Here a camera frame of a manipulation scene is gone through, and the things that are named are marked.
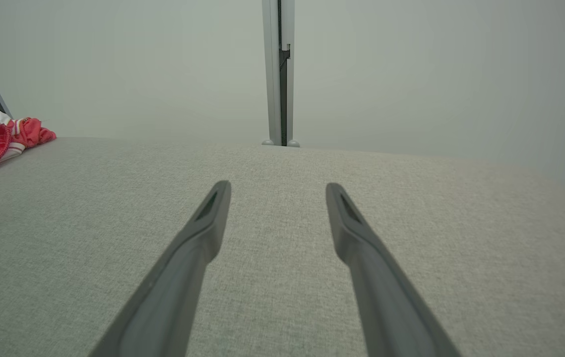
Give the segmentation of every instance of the black strip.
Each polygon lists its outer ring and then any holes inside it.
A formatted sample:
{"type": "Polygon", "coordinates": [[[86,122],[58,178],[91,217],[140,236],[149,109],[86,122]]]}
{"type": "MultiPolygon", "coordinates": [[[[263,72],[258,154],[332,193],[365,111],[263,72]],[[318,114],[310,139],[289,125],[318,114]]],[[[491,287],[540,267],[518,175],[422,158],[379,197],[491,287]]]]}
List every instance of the black strip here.
{"type": "Polygon", "coordinates": [[[282,50],[282,0],[278,0],[278,49],[282,50]]]}
{"type": "Polygon", "coordinates": [[[282,146],[287,146],[287,61],[280,67],[280,131],[282,146]]]}

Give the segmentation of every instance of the gray fabric sofa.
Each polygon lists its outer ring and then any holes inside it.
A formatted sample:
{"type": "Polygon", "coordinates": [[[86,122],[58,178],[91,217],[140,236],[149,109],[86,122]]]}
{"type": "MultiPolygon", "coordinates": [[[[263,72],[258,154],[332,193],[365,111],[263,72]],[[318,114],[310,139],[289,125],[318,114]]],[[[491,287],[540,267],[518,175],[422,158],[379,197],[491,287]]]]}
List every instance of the gray fabric sofa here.
{"type": "Polygon", "coordinates": [[[188,355],[365,356],[343,185],[466,356],[565,356],[565,190],[446,158],[58,138],[0,164],[0,356],[85,356],[219,180],[188,355]]]}

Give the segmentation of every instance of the white stripe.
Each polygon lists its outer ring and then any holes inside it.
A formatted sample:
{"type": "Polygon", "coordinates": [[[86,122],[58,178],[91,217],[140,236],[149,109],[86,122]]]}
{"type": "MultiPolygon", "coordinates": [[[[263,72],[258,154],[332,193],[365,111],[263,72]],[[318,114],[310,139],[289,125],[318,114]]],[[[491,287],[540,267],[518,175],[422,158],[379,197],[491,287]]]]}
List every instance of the white stripe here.
{"type": "Polygon", "coordinates": [[[22,154],[22,151],[15,149],[15,147],[10,147],[0,159],[0,163],[10,158],[15,158],[15,156],[20,156],[20,154],[22,154]]]}
{"type": "Polygon", "coordinates": [[[22,152],[24,149],[26,149],[26,146],[20,144],[19,142],[11,142],[8,147],[10,149],[18,149],[20,152],[22,152]]]}

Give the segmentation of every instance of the white wall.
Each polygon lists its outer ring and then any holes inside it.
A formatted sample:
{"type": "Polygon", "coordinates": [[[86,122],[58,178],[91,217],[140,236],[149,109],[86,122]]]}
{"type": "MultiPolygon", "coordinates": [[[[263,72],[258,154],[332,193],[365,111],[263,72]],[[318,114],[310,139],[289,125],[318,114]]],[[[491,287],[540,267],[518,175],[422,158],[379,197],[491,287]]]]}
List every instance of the white wall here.
{"type": "Polygon", "coordinates": [[[0,0],[0,94],[59,136],[268,138],[251,0],[0,0]]]}
{"type": "Polygon", "coordinates": [[[565,183],[565,1],[296,3],[294,138],[565,183]]]}

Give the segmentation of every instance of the gray upholstery fabric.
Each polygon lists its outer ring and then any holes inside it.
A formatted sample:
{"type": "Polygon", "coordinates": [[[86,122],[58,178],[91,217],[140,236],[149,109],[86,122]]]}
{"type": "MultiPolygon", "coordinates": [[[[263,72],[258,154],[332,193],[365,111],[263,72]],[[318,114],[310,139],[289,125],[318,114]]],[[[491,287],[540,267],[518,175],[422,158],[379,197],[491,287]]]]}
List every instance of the gray upholstery fabric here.
{"type": "Polygon", "coordinates": [[[344,186],[467,356],[565,356],[565,190],[444,158],[60,138],[0,164],[0,356],[85,356],[232,182],[188,355],[364,356],[324,190],[344,186]]]}

